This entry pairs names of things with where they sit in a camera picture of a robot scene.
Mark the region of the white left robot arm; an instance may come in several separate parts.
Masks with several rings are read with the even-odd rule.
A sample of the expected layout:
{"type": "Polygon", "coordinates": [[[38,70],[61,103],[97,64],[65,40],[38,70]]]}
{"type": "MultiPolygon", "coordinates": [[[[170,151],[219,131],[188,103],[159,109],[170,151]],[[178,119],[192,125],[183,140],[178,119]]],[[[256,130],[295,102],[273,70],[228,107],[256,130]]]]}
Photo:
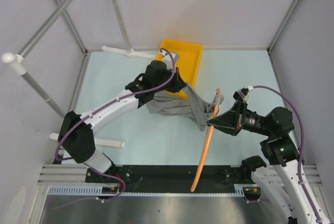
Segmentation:
{"type": "Polygon", "coordinates": [[[153,100],[160,91],[179,92],[186,86],[175,62],[168,68],[163,61],[153,60],[144,73],[125,86],[113,99],[85,113],[68,112],[58,136],[58,146],[63,147],[78,164],[85,164],[104,182],[115,177],[113,161],[96,149],[94,135],[114,119],[138,109],[153,100]]]}

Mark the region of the orange wire hanger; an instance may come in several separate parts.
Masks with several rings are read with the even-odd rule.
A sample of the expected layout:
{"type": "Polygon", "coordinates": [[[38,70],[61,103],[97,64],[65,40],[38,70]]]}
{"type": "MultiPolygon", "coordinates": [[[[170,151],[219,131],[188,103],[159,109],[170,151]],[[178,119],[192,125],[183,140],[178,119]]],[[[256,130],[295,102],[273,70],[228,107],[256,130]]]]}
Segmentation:
{"type": "Polygon", "coordinates": [[[195,178],[193,180],[192,186],[190,188],[190,191],[193,193],[199,183],[200,180],[200,176],[202,173],[202,170],[204,168],[204,164],[205,164],[205,160],[206,160],[206,156],[210,147],[210,143],[211,143],[211,139],[212,139],[212,135],[213,135],[213,126],[208,127],[207,132],[206,132],[206,137],[205,137],[205,141],[202,147],[202,151],[201,151],[201,156],[200,156],[200,161],[197,167],[197,171],[196,171],[196,175],[195,178]]]}

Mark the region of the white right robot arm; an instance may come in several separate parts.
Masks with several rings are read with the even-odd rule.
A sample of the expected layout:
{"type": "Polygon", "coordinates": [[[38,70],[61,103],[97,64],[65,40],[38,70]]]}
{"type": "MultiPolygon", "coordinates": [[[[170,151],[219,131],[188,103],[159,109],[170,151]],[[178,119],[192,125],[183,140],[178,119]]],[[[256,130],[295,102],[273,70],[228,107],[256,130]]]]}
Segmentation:
{"type": "Polygon", "coordinates": [[[236,101],[208,125],[231,136],[242,130],[266,136],[260,142],[265,160],[260,156],[244,159],[241,178],[257,184],[286,223],[330,223],[300,166],[301,154],[289,136],[294,129],[292,120],[292,112],[286,108],[276,107],[261,116],[236,101]]]}

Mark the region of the grey tank top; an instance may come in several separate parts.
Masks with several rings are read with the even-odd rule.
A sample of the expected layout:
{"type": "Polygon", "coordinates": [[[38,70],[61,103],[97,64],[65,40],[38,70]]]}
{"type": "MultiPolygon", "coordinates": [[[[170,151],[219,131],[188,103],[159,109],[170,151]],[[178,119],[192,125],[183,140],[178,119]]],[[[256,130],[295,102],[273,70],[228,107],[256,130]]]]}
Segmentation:
{"type": "Polygon", "coordinates": [[[148,111],[162,116],[183,116],[194,122],[201,131],[207,128],[207,122],[212,118],[215,106],[220,106],[224,96],[217,94],[212,102],[207,102],[199,96],[195,89],[187,83],[182,89],[187,98],[176,97],[165,91],[154,95],[152,101],[146,104],[148,111]]]}

